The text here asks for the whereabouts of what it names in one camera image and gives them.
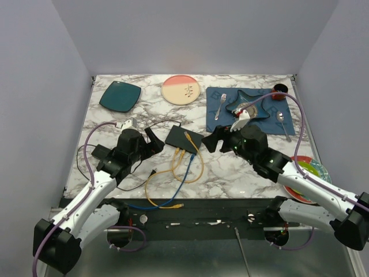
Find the black network switch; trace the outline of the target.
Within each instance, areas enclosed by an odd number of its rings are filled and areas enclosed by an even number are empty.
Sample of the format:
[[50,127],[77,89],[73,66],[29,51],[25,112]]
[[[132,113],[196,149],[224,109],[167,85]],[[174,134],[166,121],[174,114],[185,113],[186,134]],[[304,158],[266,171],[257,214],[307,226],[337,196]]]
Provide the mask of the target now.
[[173,126],[165,139],[165,143],[175,148],[185,150],[188,153],[196,154],[197,150],[194,148],[192,143],[186,138],[185,132],[187,132],[195,146],[200,149],[202,144],[203,135],[184,129],[179,126]]

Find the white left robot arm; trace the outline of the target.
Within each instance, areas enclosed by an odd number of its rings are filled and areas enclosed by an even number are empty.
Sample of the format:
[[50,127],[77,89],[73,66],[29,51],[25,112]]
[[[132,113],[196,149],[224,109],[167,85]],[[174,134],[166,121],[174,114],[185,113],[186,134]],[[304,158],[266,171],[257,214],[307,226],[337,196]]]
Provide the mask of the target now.
[[51,220],[40,219],[33,234],[32,275],[37,276],[37,263],[43,263],[67,274],[77,264],[82,247],[104,229],[123,227],[128,220],[126,211],[106,205],[107,211],[98,219],[94,213],[101,201],[131,173],[132,165],[160,153],[164,148],[151,130],[145,133],[149,141],[134,125],[124,123],[117,145],[109,149],[98,145],[93,151],[99,163],[96,170],[88,168],[90,181],[82,191]]

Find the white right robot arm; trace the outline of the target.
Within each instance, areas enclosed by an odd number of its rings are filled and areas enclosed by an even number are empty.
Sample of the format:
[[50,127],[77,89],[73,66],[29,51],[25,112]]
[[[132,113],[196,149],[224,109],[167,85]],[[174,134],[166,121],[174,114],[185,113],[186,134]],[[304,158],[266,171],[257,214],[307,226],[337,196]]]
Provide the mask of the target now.
[[317,203],[316,207],[284,199],[265,212],[272,226],[282,222],[302,223],[333,233],[343,245],[363,250],[368,242],[368,193],[361,195],[340,189],[303,170],[290,157],[268,146],[267,135],[254,125],[231,131],[229,126],[217,126],[202,139],[209,152],[222,141],[220,151],[234,152],[248,161],[254,171],[265,179],[302,192]]

